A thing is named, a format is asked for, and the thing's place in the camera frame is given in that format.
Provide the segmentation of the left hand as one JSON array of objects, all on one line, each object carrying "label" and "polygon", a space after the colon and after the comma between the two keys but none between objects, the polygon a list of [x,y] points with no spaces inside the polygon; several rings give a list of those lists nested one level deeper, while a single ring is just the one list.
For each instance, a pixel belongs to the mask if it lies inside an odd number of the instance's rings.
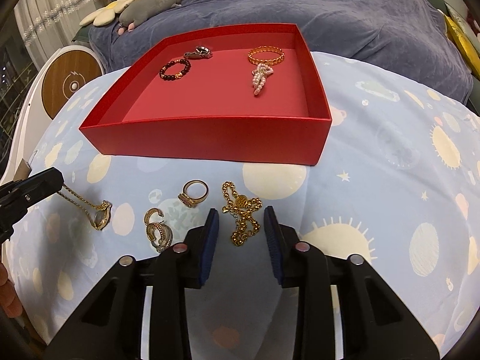
[{"label": "left hand", "polygon": [[22,315],[23,306],[2,263],[0,263],[0,304],[8,318],[17,318]]}]

